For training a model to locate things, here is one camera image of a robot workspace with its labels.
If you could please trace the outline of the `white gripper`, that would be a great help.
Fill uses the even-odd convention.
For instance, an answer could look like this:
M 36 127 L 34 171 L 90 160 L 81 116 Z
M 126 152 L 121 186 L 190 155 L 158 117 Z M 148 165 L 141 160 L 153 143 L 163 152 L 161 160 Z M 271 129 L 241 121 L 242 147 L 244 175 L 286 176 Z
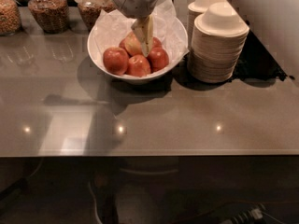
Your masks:
M 74 0 L 76 3 L 92 2 L 108 7 L 112 1 L 117 10 L 127 18 L 137 19 L 131 29 L 140 42 L 145 57 L 150 54 L 153 44 L 153 18 L 150 15 L 158 0 Z

